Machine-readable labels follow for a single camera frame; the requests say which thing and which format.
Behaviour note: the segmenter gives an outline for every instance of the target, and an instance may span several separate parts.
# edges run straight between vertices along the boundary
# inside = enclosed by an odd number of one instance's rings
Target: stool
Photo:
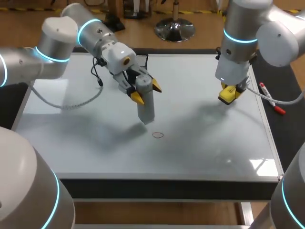
[[[157,23],[154,28],[155,34],[162,40],[169,42],[183,42],[193,37],[195,34],[194,25],[188,20],[179,18],[178,15],[179,1],[174,0],[173,17]]]

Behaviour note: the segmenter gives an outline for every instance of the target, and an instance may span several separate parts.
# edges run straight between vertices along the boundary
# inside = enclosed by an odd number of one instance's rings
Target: drawn circle
[[[152,136],[153,136],[154,138],[159,139],[159,138],[164,137],[164,134],[161,133],[161,132],[153,132]]]

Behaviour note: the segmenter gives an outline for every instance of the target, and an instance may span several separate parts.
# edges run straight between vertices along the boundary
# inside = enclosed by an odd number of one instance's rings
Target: red marker
[[[265,85],[263,83],[260,83],[259,86],[261,87],[263,93],[265,96],[269,97],[270,99],[272,99],[270,93],[268,92],[267,88],[265,87]],[[274,102],[269,101],[269,103],[271,104],[271,106],[273,106],[274,110],[276,112],[278,112],[281,115],[286,114],[286,111],[284,109],[282,109],[281,107],[277,106]]]

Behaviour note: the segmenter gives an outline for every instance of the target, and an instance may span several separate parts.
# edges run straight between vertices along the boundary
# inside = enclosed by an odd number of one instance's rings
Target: wooden floor
[[[305,8],[305,1],[274,0],[283,9]],[[58,16],[54,12],[0,12],[0,46],[35,46],[41,25],[47,17]],[[133,48],[185,48],[214,49],[223,37],[223,19],[216,14],[181,15],[196,26],[196,35],[189,41],[169,43],[158,39],[153,28],[167,15],[154,15],[142,21],[122,20],[126,30],[118,32],[120,41]],[[305,87],[305,57],[292,63],[300,86]],[[265,203],[254,203],[257,215]],[[236,225],[239,218],[235,205],[230,202],[216,203],[76,203],[77,223],[105,224],[219,224]]]

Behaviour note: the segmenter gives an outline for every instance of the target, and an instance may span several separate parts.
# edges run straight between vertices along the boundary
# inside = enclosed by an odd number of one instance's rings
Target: whiteboard
[[[141,123],[136,103],[97,67],[99,98],[62,111],[31,93],[16,131],[59,178],[277,182],[283,172],[261,99],[245,91],[231,105],[219,101],[217,63],[214,55],[150,54],[148,71],[163,90],[154,92],[151,124]],[[89,54],[74,53],[62,78],[34,87],[55,104],[81,103],[98,92],[91,66]],[[257,90],[252,68],[249,76]]]

